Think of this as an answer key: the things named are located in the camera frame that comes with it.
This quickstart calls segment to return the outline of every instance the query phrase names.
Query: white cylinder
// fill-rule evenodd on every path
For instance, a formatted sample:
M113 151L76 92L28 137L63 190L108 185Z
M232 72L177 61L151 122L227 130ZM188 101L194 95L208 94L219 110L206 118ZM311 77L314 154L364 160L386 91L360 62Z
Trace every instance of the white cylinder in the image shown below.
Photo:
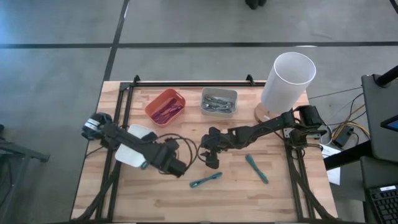
M261 93L262 104L272 113L290 110L316 73L317 68L307 56L296 52L281 54L275 59Z

